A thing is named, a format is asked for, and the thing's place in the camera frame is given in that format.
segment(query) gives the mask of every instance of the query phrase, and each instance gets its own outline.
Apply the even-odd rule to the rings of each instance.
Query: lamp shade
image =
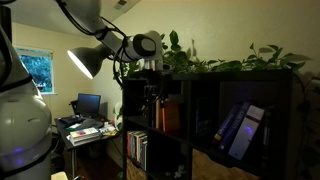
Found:
[[[90,79],[99,73],[102,61],[112,54],[112,50],[103,44],[95,48],[79,47],[68,50],[68,55],[72,61]]]

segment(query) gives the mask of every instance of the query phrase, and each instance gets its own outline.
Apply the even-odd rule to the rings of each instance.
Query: window frame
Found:
[[[50,49],[44,49],[44,48],[38,48],[38,47],[30,47],[30,46],[22,46],[22,45],[13,45],[13,47],[14,47],[16,53],[18,54],[18,56],[20,56],[20,55],[38,56],[38,57],[47,57],[47,58],[50,59],[50,64],[51,64],[50,74],[51,74],[52,90],[51,90],[51,92],[41,92],[40,90],[39,91],[40,91],[41,95],[56,94],[55,93],[55,83],[54,83],[54,70],[53,70],[53,52],[54,51],[50,50]],[[30,51],[25,51],[25,50],[40,51],[40,52],[43,52],[43,53],[30,52]]]

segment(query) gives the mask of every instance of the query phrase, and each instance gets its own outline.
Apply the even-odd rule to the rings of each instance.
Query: shelf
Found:
[[[253,166],[250,165],[248,163],[245,163],[244,161],[240,161],[237,159],[234,159],[233,157],[229,156],[227,152],[222,152],[220,150],[218,150],[216,147],[212,147],[212,146],[201,146],[201,145],[194,145],[193,144],[194,149],[197,149],[205,154],[208,155],[208,157],[223,165],[226,167],[238,167],[242,170],[245,170],[247,172],[250,172],[256,176],[261,176],[261,177],[266,177],[267,172],[266,170],[263,170],[257,166]]]
[[[128,120],[131,123],[135,123],[142,127],[148,128],[148,119],[144,116],[128,116],[124,117],[124,119]]]
[[[183,132],[183,131],[163,132],[156,128],[150,128],[150,130],[153,132],[162,134],[163,136],[166,136],[168,138],[174,139],[178,142],[188,143],[186,132]]]
[[[180,131],[163,132],[154,128],[154,124],[151,123],[151,119],[155,117],[152,106],[148,106],[146,112],[141,112],[142,105],[132,98],[132,93],[136,97],[144,98],[148,76],[136,79],[125,78],[123,81],[126,87],[132,88],[123,91],[124,132],[145,130],[148,133],[147,179],[173,180],[175,179],[173,175],[168,177],[165,171],[174,172],[179,164],[184,164],[187,172],[179,179],[191,180],[193,171],[196,171],[193,169],[192,152],[198,150],[208,156],[208,158],[203,157],[209,162],[212,160],[225,166],[227,168],[223,168],[227,171],[228,168],[237,167],[262,179],[287,180],[286,173],[291,169],[288,167],[293,82],[291,70],[163,74],[162,76],[164,81],[159,84],[163,85],[163,96],[177,95],[183,102],[180,108]],[[201,106],[198,106],[197,102],[200,98],[208,98],[209,110],[204,108],[205,110],[199,111]],[[263,151],[264,133],[257,131],[243,160],[233,158],[211,143],[214,135],[211,133],[218,131],[230,108],[240,101],[250,101],[257,106],[275,108],[269,127],[271,144],[269,144],[268,153]],[[200,117],[199,112],[209,112],[204,113],[205,121],[201,121],[201,126],[207,125],[205,131],[199,130],[199,118],[197,121],[197,117]],[[142,116],[142,113],[148,114],[148,117]],[[263,160],[265,154],[268,162]]]

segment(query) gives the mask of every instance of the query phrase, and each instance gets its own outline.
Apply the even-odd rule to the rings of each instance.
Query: wall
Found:
[[[310,77],[320,76],[319,5],[315,0],[142,0],[113,23],[127,35],[156,30],[168,36],[175,30],[184,50],[194,40],[194,55],[201,60],[242,60],[252,53],[252,43],[255,47],[278,45],[284,48],[282,55],[310,57],[301,70]],[[99,74],[103,78],[94,83],[110,98],[109,112],[121,101],[111,67],[111,62],[105,63],[105,72]]]
[[[54,95],[43,95],[52,112],[52,118],[73,114],[70,101],[77,98],[78,92],[91,93],[92,81],[87,79],[69,59],[67,50],[87,46],[91,39],[56,33],[26,26],[12,24],[14,45],[53,50]]]

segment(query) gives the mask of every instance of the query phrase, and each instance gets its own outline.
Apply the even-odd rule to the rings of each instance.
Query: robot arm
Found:
[[[145,34],[126,36],[112,23],[108,27],[100,17],[100,0],[56,0],[69,20],[81,32],[95,36],[112,51],[112,56],[118,61],[132,62],[139,59],[162,60],[162,43],[159,33],[149,31]]]
[[[45,179],[51,113],[5,32],[0,26],[0,177]]]

